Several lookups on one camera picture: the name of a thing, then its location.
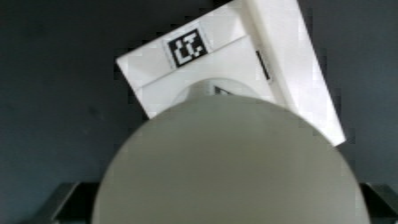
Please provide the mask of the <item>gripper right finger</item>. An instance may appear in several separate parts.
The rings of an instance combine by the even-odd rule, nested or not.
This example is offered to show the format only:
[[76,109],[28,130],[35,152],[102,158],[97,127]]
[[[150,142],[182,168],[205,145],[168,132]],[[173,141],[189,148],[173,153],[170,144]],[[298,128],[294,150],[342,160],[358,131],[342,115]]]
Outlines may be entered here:
[[371,224],[398,224],[398,192],[387,184],[362,183]]

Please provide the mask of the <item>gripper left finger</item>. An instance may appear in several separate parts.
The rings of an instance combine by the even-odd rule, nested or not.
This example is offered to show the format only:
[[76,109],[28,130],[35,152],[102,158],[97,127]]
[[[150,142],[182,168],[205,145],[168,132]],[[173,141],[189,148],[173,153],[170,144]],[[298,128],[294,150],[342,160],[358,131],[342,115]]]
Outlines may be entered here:
[[78,184],[72,182],[62,183],[49,194],[49,198],[35,212],[33,216],[22,221],[22,224],[69,224],[70,221],[60,216],[65,211],[65,204],[70,201],[70,196]]

